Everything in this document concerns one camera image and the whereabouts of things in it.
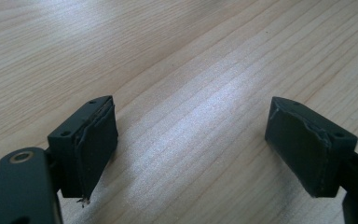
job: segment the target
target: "round hole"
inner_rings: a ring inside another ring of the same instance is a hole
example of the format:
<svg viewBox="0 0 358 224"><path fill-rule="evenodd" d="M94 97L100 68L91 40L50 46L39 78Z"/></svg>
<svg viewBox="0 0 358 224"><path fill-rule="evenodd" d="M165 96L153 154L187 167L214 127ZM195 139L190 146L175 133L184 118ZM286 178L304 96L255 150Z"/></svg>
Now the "round hole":
<svg viewBox="0 0 358 224"><path fill-rule="evenodd" d="M19 217L16 220L12 221L11 224L28 224L30 223L30 218L28 217Z"/></svg>
<svg viewBox="0 0 358 224"><path fill-rule="evenodd" d="M71 134L71 132L65 131L65 132L62 132L62 133L61 133L61 136L62 136L62 137L65 137L65 136L68 136L69 134Z"/></svg>
<svg viewBox="0 0 358 224"><path fill-rule="evenodd" d="M28 161L33 157L34 153L32 151L23 151L19 152L16 155L10 157L11 163L21 163L24 161Z"/></svg>
<svg viewBox="0 0 358 224"><path fill-rule="evenodd" d="M343 137L344 134L343 134L343 133L334 133L334 136L335 136L335 137Z"/></svg>

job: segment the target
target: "wood grain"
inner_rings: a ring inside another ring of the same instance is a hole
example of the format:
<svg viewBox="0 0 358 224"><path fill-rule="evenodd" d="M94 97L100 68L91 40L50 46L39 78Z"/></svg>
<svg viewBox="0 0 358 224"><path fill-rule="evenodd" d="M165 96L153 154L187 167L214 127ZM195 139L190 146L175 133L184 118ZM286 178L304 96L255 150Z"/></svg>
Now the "wood grain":
<svg viewBox="0 0 358 224"><path fill-rule="evenodd" d="M0 158L108 94L117 152L65 223L343 223L264 131L278 95L358 136L358 1L0 1Z"/></svg>

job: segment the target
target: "black plastic part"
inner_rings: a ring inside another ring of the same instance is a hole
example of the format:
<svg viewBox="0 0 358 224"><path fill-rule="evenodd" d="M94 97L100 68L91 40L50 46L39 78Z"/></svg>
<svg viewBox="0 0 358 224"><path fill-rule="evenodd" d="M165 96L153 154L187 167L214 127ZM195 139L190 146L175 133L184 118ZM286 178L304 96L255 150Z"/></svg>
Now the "black plastic part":
<svg viewBox="0 0 358 224"><path fill-rule="evenodd" d="M87 102L48 136L49 151L63 169L62 196L89 199L117 147L112 96Z"/></svg>
<svg viewBox="0 0 358 224"><path fill-rule="evenodd" d="M351 199L358 203L358 154L353 153L349 160L341 162L337 179L339 185L349 192Z"/></svg>
<svg viewBox="0 0 358 224"><path fill-rule="evenodd" d="M62 181L65 179L64 170L62 165L54 160L53 156L51 155L50 148L45 150L46 158L48 159L48 168L51 173L51 184L54 188L54 192L58 192L62 185Z"/></svg>
<svg viewBox="0 0 358 224"><path fill-rule="evenodd" d="M342 202L342 209L344 211L344 219L346 224L358 224L358 200L350 193L345 195Z"/></svg>
<svg viewBox="0 0 358 224"><path fill-rule="evenodd" d="M351 157L355 135L298 102L273 97L265 137L312 197L337 195L338 167Z"/></svg>
<svg viewBox="0 0 358 224"><path fill-rule="evenodd" d="M43 149L20 149L0 160L0 223L62 223Z"/></svg>

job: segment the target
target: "metal ring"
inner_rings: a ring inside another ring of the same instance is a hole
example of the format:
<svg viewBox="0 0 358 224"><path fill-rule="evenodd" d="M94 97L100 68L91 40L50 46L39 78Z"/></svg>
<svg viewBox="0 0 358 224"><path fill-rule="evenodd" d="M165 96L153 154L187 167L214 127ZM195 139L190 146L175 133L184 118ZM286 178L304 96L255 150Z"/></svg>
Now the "metal ring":
<svg viewBox="0 0 358 224"><path fill-rule="evenodd" d="M33 157L33 151L23 151L10 157L11 163L21 163L30 160Z"/></svg>

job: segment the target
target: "wooden table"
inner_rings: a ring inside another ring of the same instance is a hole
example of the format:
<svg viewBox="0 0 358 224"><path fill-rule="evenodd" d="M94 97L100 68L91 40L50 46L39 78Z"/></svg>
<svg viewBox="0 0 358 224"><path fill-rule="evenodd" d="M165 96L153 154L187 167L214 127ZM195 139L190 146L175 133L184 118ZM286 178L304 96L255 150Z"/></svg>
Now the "wooden table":
<svg viewBox="0 0 358 224"><path fill-rule="evenodd" d="M110 94L117 152L65 223L343 223L264 131L278 95L358 136L358 1L0 1L0 158Z"/></svg>

